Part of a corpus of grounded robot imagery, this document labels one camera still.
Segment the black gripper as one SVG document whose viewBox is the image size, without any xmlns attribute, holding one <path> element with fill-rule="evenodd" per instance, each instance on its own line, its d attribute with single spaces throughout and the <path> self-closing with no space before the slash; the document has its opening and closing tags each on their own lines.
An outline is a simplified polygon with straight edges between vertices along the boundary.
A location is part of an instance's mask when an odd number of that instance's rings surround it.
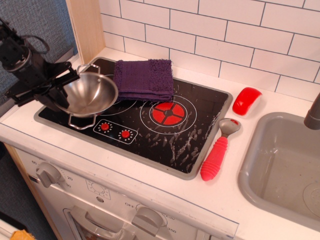
<svg viewBox="0 0 320 240">
<path fill-rule="evenodd" d="M 5 54 L 4 69 L 18 79 L 5 92 L 6 97 L 18 106 L 37 100 L 55 112 L 70 105 L 63 86 L 80 78 L 70 62 L 49 63 L 41 55 L 32 53 L 27 56 Z"/>
</svg>

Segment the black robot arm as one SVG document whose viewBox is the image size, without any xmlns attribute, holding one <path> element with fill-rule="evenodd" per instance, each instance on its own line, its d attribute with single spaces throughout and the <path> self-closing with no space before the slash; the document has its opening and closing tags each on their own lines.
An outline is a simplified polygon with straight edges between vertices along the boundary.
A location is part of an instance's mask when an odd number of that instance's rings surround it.
<svg viewBox="0 0 320 240">
<path fill-rule="evenodd" d="M 39 51 L 28 41 L 33 35 L 17 35 L 17 31 L 0 20 L 0 62 L 18 82 L 5 92 L 19 107 L 39 101 L 53 111 L 67 109 L 70 103 L 64 86 L 79 79 L 79 74 L 69 61 L 50 63 L 43 58 L 50 47 L 40 37 L 45 50 Z"/>
</svg>

